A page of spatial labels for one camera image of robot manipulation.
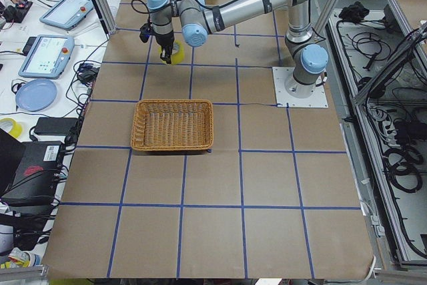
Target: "white label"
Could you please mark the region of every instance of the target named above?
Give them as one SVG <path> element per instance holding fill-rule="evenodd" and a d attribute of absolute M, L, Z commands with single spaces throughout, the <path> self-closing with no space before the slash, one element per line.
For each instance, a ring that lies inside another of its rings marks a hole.
<path fill-rule="evenodd" d="M 58 155 L 58 151 L 59 151 L 59 146 L 47 146 L 43 161 L 45 162 L 55 161 L 56 156 Z"/>

